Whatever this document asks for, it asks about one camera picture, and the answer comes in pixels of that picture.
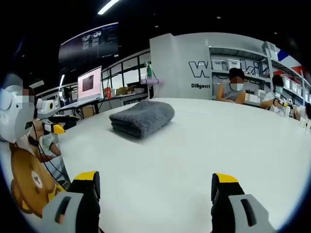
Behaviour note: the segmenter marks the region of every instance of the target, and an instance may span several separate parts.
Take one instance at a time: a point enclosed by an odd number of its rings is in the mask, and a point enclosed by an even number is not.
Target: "hand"
[[[228,103],[235,103],[233,100],[225,99],[225,101],[228,102]]]
[[[280,107],[283,106],[282,104],[280,104],[280,103],[278,102],[277,99],[274,99],[274,100],[273,100],[273,105],[274,105],[275,107],[277,107],[277,108],[280,108]]]

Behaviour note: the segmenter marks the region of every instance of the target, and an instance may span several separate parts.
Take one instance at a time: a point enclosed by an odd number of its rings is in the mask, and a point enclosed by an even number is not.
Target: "cable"
[[[159,85],[159,79],[157,79],[156,78],[156,74],[154,73],[154,71],[151,69],[151,71],[152,71],[152,73],[154,74],[154,76],[155,76],[155,79],[157,80],[157,85]],[[157,92],[157,86],[156,86],[156,90],[155,90],[155,93],[154,93],[154,96],[152,97],[152,100],[155,98],[155,96],[156,96],[156,92]]]
[[[108,87],[110,87],[110,85],[109,85],[109,78],[108,78],[108,82],[107,82],[107,87],[106,87],[106,89],[108,88]]]
[[[35,132],[35,138],[36,138],[36,140],[37,140],[37,142],[38,142],[39,154],[40,154],[40,156],[41,156],[41,158],[42,158],[42,161],[43,161],[43,156],[42,156],[42,154],[41,154],[40,149],[42,150],[43,153],[44,153],[44,151],[43,151],[43,149],[42,149],[42,147],[41,147],[41,145],[40,145],[40,142],[39,142],[39,140],[38,140],[37,132],[36,132],[36,130],[35,130],[35,125],[34,125],[33,122],[32,122],[32,125],[33,125],[34,132]],[[68,179],[69,179],[69,176],[68,176],[68,175],[65,175],[63,172],[61,172],[60,170],[58,170],[58,169],[54,166],[54,164],[53,164],[51,161],[49,161],[49,162],[52,164],[52,166],[53,166],[59,173],[63,174],[65,177],[68,177]],[[48,167],[47,167],[47,165],[45,164],[45,162],[43,162],[43,163],[44,163],[45,168],[48,170],[49,174],[54,178],[54,180],[56,180],[56,182],[57,182],[60,186],[62,186],[62,185],[58,182],[58,180],[52,175],[52,173],[51,173],[50,170],[48,169]]]
[[[157,92],[157,86],[156,86],[155,94],[154,94],[154,96],[152,97],[152,100],[156,97],[156,92]]]

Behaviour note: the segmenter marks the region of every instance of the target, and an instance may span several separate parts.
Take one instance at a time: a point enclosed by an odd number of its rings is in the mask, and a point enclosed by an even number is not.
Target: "white shirt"
[[[275,93],[274,93],[274,92],[268,92],[268,93],[266,94],[266,96],[264,97],[264,99],[263,99],[262,102],[264,102],[264,101],[269,101],[269,100],[273,100],[274,98],[275,98]],[[285,108],[284,108],[283,106],[280,107],[280,108],[278,108],[278,107],[275,107],[274,105],[272,105],[272,106],[270,107],[270,111],[275,112],[275,113],[277,113],[277,114],[280,114],[280,115],[282,115],[282,116],[285,116]]]
[[[307,116],[307,113],[306,113],[306,107],[305,106],[299,106],[297,108],[297,112],[298,112],[298,120],[300,120],[300,118],[304,118],[306,120],[308,120],[308,116]]]

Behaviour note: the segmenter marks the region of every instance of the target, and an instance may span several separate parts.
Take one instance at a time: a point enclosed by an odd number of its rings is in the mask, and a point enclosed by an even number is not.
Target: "gray tank top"
[[[230,87],[230,80],[223,80],[223,86],[224,86],[224,92],[223,92],[223,98],[235,101],[237,96],[244,91],[244,86],[240,91],[234,91]]]

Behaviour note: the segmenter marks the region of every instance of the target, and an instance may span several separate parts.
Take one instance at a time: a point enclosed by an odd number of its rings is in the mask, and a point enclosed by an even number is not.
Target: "screen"
[[[91,75],[83,79],[82,91],[88,91],[89,89],[93,88],[93,79],[94,79],[94,75]]]
[[[78,99],[101,93],[101,73],[102,67],[98,67],[78,78]]]
[[[92,29],[66,41],[60,46],[61,68],[77,69],[98,60],[118,57],[118,23]]]

